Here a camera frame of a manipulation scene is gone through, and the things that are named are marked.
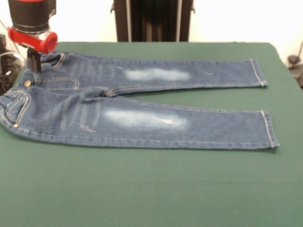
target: distressed scratch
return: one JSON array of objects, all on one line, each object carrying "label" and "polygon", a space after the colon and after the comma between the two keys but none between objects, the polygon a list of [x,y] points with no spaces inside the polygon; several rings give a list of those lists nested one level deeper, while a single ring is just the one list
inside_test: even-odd
[{"label": "distressed scratch", "polygon": [[160,118],[155,117],[155,116],[153,116],[153,118],[154,118],[154,119],[157,119],[157,120],[159,120],[159,121],[162,121],[162,122],[164,122],[164,123],[166,123],[166,124],[182,124],[182,123],[174,122],[174,121],[172,121],[172,120],[160,119]]},{"label": "distressed scratch", "polygon": [[80,127],[82,130],[84,130],[84,131],[96,132],[96,131],[90,129],[90,128],[89,128],[87,125],[85,125],[85,124],[79,124],[79,123],[75,123],[75,124],[79,125],[79,127]]},{"label": "distressed scratch", "polygon": [[123,67],[121,67],[121,66],[115,66],[115,65],[114,65],[114,67],[115,67],[115,68],[118,68],[118,69],[125,70],[125,68],[123,68]]},{"label": "distressed scratch", "polygon": [[161,79],[168,81],[188,80],[190,74],[180,70],[163,70],[157,68],[149,68],[143,70],[126,70],[125,75],[131,80],[153,80]]},{"label": "distressed scratch", "polygon": [[153,111],[136,111],[110,109],[104,112],[104,116],[115,126],[130,130],[150,129],[174,129],[183,130],[188,125],[188,120],[176,114],[155,113]]},{"label": "distressed scratch", "polygon": [[205,73],[205,74],[207,74],[207,75],[213,75],[213,73],[211,73],[211,72],[206,72],[206,71],[204,71],[204,70],[201,70],[203,73]]}]

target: jeans leg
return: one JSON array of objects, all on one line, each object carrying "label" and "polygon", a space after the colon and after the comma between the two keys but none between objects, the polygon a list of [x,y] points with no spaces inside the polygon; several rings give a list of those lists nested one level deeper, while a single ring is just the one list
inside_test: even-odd
[{"label": "jeans leg", "polygon": [[0,122],[11,132],[29,139],[83,146],[196,149],[279,146],[266,111],[207,110],[120,96],[100,97],[100,94],[98,89],[70,96],[38,87],[15,93],[12,90],[0,97]]},{"label": "jeans leg", "polygon": [[51,90],[102,88],[107,97],[192,88],[266,87],[257,60],[159,61],[54,52],[44,56],[35,84]]}]

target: green tablecloth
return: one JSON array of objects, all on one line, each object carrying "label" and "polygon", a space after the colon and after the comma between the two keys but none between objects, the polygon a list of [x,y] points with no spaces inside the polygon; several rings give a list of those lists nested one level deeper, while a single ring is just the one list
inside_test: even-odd
[{"label": "green tablecloth", "polygon": [[268,110],[277,150],[87,148],[0,127],[3,227],[302,227],[303,96],[270,44],[61,43],[91,55],[174,60],[257,58],[269,87],[131,95],[201,108]]}]

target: front pocket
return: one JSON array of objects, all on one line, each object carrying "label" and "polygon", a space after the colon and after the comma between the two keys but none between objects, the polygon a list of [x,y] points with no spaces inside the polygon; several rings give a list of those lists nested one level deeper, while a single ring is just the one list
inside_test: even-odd
[{"label": "front pocket", "polygon": [[5,104],[5,116],[14,127],[18,127],[31,99],[23,92],[14,92],[13,97],[12,101]]}]

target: stitching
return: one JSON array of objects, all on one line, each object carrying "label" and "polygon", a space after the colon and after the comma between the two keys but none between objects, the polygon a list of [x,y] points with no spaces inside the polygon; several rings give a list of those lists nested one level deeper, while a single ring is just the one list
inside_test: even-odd
[{"label": "stitching", "polygon": [[61,53],[59,61],[53,67],[54,68],[58,68],[59,66],[61,66],[62,63],[63,63],[63,61],[64,61],[64,59],[65,59],[65,54]]},{"label": "stitching", "polygon": [[10,115],[10,111],[15,107],[15,105],[17,105],[18,103],[21,103],[21,99],[20,98],[17,98],[17,101],[16,103],[9,109],[9,110],[5,110],[5,113],[7,115]]},{"label": "stitching", "polygon": [[54,81],[61,81],[61,80],[72,80],[75,82],[75,88],[74,89],[79,89],[79,81],[73,77],[62,77],[62,78],[51,78],[51,79],[41,79],[40,81],[42,82],[54,82]]},{"label": "stitching", "polygon": [[[184,107],[184,106],[177,106],[177,105],[163,105],[163,104],[153,104],[153,103],[147,103],[147,102],[140,102],[136,100],[131,100],[131,102],[139,103],[143,105],[153,106],[153,107],[163,107],[163,108],[173,108],[173,109],[179,109],[179,110],[190,110],[190,111],[197,111],[197,112],[207,112],[207,113],[237,113],[238,111],[234,110],[215,110],[215,109],[200,109],[200,108],[193,108],[193,107]],[[241,111],[245,113],[252,113],[252,111]]]},{"label": "stitching", "polygon": [[[12,126],[3,116],[0,116],[9,126]],[[96,139],[100,139],[100,137],[93,137],[93,136],[55,136],[55,135],[51,135],[51,134],[45,134],[45,133],[38,133],[35,131],[29,131],[29,130],[25,130],[25,129],[21,129],[21,128],[14,128],[15,130],[20,130],[20,131],[25,131],[25,132],[30,132],[33,134],[38,134],[38,135],[43,135],[43,136],[52,136],[52,137],[56,137],[56,138],[87,138],[87,139],[91,139],[91,138],[96,138]],[[228,145],[267,145],[267,143],[221,143],[221,142],[203,142],[203,141],[165,141],[165,140],[134,140],[134,139],[120,139],[120,138],[107,138],[104,137],[102,138],[104,140],[125,140],[125,141],[141,141],[141,142],[183,142],[183,143],[203,143],[203,144],[228,144]]]},{"label": "stitching", "polygon": [[[85,90],[90,88],[103,88],[105,91],[109,91],[109,88],[103,86],[89,86],[89,87],[80,87],[78,90]],[[74,90],[73,88],[48,88],[47,90]]]},{"label": "stitching", "polygon": [[26,93],[24,93],[24,92],[21,92],[23,95],[25,95],[25,97],[26,97],[26,100],[25,100],[25,104],[24,104],[24,106],[21,108],[21,111],[20,111],[20,113],[19,113],[19,115],[18,115],[18,118],[17,118],[17,120],[16,120],[16,124],[20,124],[20,122],[21,122],[21,120],[22,120],[22,118],[23,118],[23,115],[24,115],[24,113],[25,113],[25,111],[27,110],[27,108],[29,107],[29,105],[30,105],[30,103],[31,103],[31,97],[28,95],[28,94],[26,94]]},{"label": "stitching", "polygon": [[119,87],[119,88],[114,88],[112,90],[109,91],[109,93],[107,94],[108,96],[112,96],[114,93],[116,93],[117,91],[126,91],[126,90],[138,90],[141,88],[162,88],[162,87],[175,87],[175,88],[184,88],[184,87],[200,87],[200,86],[220,86],[220,87],[224,87],[224,86],[235,86],[235,85],[244,85],[244,86],[248,86],[248,84],[243,84],[243,83],[232,83],[232,84],[202,84],[202,83],[198,83],[198,84],[175,84],[175,85],[164,85],[164,86],[124,86],[124,87]]},{"label": "stitching", "polygon": [[257,77],[258,81],[261,83],[261,86],[264,87],[264,83],[261,81],[260,76],[257,74],[254,61],[251,59],[250,62],[251,62],[252,68],[254,69],[255,76]]},{"label": "stitching", "polygon": [[270,141],[270,146],[271,146],[271,148],[273,148],[274,144],[273,144],[273,140],[271,138],[270,132],[269,132],[269,127],[268,127],[267,119],[265,117],[265,114],[264,114],[263,110],[261,111],[261,113],[262,113],[263,120],[265,122],[266,132],[267,132],[267,135],[268,135],[268,138],[269,138],[269,141]]}]

